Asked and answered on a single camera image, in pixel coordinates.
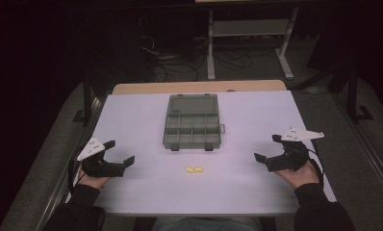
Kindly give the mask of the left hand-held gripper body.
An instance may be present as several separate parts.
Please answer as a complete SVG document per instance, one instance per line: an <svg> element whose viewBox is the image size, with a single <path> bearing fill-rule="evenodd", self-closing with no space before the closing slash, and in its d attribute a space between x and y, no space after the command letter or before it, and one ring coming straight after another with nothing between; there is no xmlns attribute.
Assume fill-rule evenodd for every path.
<svg viewBox="0 0 383 231"><path fill-rule="evenodd" d="M109 163L104 159L106 149L104 143L92 137L81 150L77 161L82 170L92 177L122 177L125 166L123 163Z"/></svg>

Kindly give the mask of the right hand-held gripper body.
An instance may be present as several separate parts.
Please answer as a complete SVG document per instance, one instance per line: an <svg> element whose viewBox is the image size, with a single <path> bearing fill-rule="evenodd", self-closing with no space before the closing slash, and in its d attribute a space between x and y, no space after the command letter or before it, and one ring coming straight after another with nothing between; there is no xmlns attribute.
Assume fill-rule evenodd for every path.
<svg viewBox="0 0 383 231"><path fill-rule="evenodd" d="M322 132L307 130L290 129L284 135L280 135L284 152L275 157L268 158L266 166L268 171L278 171L283 169L299 170L307 161L319 169L317 162L310 158L309 149L303 141L321 139L324 137Z"/></svg>

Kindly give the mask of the person's left hand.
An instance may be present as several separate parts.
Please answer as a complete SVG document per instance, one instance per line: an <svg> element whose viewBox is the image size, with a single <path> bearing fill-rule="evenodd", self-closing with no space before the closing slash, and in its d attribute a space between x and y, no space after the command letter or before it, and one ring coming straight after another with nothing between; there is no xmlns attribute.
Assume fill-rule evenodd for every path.
<svg viewBox="0 0 383 231"><path fill-rule="evenodd" d="M87 185L101 190L111 180L111 177L92 177L88 176L83 170L80 170L78 184Z"/></svg>

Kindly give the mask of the person's right hand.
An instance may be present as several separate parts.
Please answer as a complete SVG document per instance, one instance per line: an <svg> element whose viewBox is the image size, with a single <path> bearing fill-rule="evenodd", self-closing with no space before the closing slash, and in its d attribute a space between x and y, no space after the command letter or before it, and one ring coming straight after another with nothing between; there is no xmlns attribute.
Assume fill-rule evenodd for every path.
<svg viewBox="0 0 383 231"><path fill-rule="evenodd" d="M307 161L297 171L283 169L276 171L276 174L282 177L294 190L305 184L317 184L319 182L318 173L310 161Z"/></svg>

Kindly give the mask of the grey plastic compartment box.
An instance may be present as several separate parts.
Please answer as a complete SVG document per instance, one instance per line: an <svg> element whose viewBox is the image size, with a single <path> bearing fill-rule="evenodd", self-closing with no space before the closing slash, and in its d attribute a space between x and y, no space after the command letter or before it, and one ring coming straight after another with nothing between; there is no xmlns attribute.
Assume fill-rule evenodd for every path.
<svg viewBox="0 0 383 231"><path fill-rule="evenodd" d="M221 145L222 131L215 93L170 96L163 137L165 149L213 151Z"/></svg>

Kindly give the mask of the black metal stand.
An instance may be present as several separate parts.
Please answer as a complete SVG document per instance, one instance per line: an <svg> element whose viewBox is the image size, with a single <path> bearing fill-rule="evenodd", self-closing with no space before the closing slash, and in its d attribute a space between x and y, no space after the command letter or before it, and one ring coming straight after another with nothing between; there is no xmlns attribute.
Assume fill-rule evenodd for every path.
<svg viewBox="0 0 383 231"><path fill-rule="evenodd" d="M358 74L354 64L348 68L346 111L351 120L358 124L360 120L371 120L372 115L366 106L357 105Z"/></svg>

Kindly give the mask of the metal floor rail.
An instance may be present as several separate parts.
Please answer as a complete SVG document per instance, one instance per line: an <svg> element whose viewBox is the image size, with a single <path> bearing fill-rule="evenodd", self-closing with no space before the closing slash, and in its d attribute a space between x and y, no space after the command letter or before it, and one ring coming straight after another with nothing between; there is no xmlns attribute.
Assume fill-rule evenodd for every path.
<svg viewBox="0 0 383 231"><path fill-rule="evenodd" d="M374 149L373 145L368 139L368 136L362 130L359 124L361 120L371 120L372 115L365 106L360 106L360 110L362 112L360 115L350 115L347 112L347 106L345 104L345 101L338 94L333 94L332 98L339 110L341 111L341 114L344 116L345 121L349 124L351 130L355 134L357 140L359 141L359 143L361 143L364 151L366 152L370 166L372 167L375 175L377 176L380 184L383 187L383 162L379 158L378 153Z"/></svg>
<svg viewBox="0 0 383 231"><path fill-rule="evenodd" d="M98 97L84 97L77 103L66 100L38 156L39 173L51 187L43 203L34 231L42 231L60 203L64 203L69 194L69 163L81 146L93 133L97 119L103 108L103 100Z"/></svg>

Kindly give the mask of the grey metal desk frame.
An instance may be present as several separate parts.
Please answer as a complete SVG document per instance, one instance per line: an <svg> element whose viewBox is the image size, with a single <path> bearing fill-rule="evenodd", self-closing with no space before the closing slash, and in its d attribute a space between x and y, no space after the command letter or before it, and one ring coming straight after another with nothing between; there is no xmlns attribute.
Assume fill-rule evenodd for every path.
<svg viewBox="0 0 383 231"><path fill-rule="evenodd" d="M282 44L275 49L276 56L287 80L292 80L294 74L286 60L285 53L294 29L299 7L291 10L289 18L256 19L256 20L227 20L214 21L214 13L209 13L208 24L208 79L215 80L215 61L213 54L213 40L221 37L244 36L282 36Z"/></svg>

